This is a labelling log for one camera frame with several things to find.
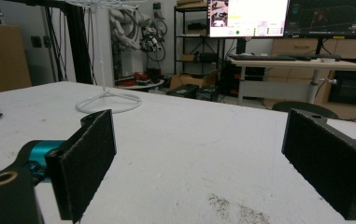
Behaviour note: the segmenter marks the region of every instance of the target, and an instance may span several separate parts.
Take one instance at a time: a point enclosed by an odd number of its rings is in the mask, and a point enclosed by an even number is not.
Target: black box
[[[213,86],[203,86],[197,91],[197,100],[218,102],[219,99],[219,89]]]
[[[198,89],[198,85],[184,84],[171,91],[168,91],[166,94],[171,96],[195,99],[195,94]]]

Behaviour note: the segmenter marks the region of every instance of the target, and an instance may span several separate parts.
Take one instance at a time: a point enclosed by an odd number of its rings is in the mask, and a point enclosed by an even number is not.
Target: black metal pole
[[[85,35],[84,13],[82,7],[76,7],[66,2],[48,0],[7,0],[8,2],[23,3],[27,6],[56,7],[67,18],[67,27],[70,35],[73,64],[76,73],[76,82],[93,84],[91,73],[91,59],[87,48]]]

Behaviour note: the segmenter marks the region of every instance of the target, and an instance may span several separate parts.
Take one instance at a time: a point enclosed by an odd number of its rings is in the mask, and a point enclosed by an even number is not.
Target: desk
[[[146,86],[117,86],[116,88],[119,88],[119,89],[124,89],[124,90],[143,90],[143,89],[146,89],[146,90],[149,90],[151,88],[157,88],[161,85],[164,84],[164,80],[163,79],[160,79],[160,81],[158,83],[151,83],[149,85],[146,85]]]
[[[0,170],[31,140],[70,137],[85,116],[76,102],[101,90],[60,82],[0,92]],[[286,113],[135,94],[139,108],[113,115],[117,155],[81,223],[356,224],[281,153]],[[332,121],[356,136],[356,125]],[[51,184],[36,195],[46,223],[70,223],[59,218]]]
[[[264,98],[280,98],[298,101],[306,101],[313,104],[315,95],[318,89],[318,81],[320,78],[320,70],[343,70],[356,71],[356,63],[349,62],[302,62],[302,61],[236,61],[232,60],[233,64],[242,66],[241,78],[239,81],[238,90],[238,105],[242,105],[243,96],[264,97]],[[277,82],[259,82],[246,81],[246,67],[268,67],[268,68],[299,68],[313,69],[312,81],[309,84],[297,83],[277,83]]]

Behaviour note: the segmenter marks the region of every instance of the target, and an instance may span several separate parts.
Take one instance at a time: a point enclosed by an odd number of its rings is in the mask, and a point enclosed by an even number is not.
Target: keyboard
[[[284,53],[284,54],[279,54],[278,56],[291,57],[299,61],[311,61],[318,58],[335,59],[336,62],[339,62],[341,60],[341,56],[336,54]]]
[[[294,58],[289,56],[256,56],[256,55],[245,55],[245,54],[231,54],[230,58],[236,61],[296,61]]]

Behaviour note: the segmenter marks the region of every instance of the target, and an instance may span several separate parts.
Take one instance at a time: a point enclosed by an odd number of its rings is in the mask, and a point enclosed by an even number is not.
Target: black chair
[[[272,109],[276,111],[289,112],[293,108],[318,114],[327,119],[338,119],[337,114],[332,110],[322,107],[320,105],[313,105],[304,102],[294,102],[294,101],[279,102],[274,104]]]

